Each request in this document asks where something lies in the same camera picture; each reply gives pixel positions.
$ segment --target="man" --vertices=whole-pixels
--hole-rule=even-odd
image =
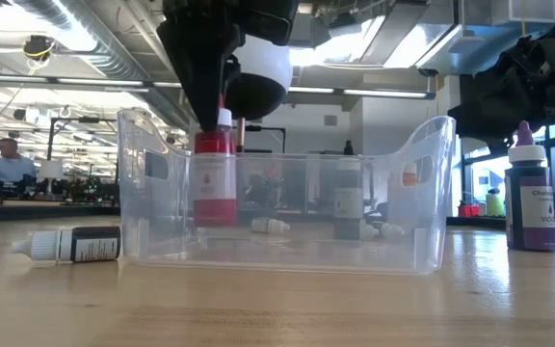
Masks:
[[[18,154],[18,142],[13,139],[0,140],[0,182],[19,182],[23,175],[36,177],[34,162]]]

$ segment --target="wooden tabletop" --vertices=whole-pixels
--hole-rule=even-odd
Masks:
[[[453,229],[425,277],[144,267],[54,267],[9,254],[30,230],[0,223],[0,346],[553,346],[555,254]]]

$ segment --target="clear plastic bin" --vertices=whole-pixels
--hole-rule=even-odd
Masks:
[[[149,119],[121,111],[123,253],[138,264],[432,273],[442,261],[454,138],[455,121],[438,117],[386,156],[224,159],[236,165],[238,224],[196,227],[194,167],[207,158],[175,149]],[[348,218],[340,208],[351,209]],[[262,218],[289,229],[252,232]]]

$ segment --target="red object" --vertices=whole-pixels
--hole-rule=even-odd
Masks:
[[[216,131],[196,135],[193,160],[194,219],[198,227],[237,224],[236,135],[231,115],[220,111]]]
[[[462,205],[458,207],[460,217],[479,217],[479,206]]]

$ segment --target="robotic arm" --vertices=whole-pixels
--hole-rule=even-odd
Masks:
[[[220,107],[253,120],[285,98],[292,79],[285,45],[298,4],[164,0],[158,36],[203,131],[216,128]]]
[[[449,116],[458,134],[487,142],[492,154],[507,152],[522,120],[535,131],[555,124],[555,26],[539,39],[520,39],[495,66],[461,82],[462,104]]]

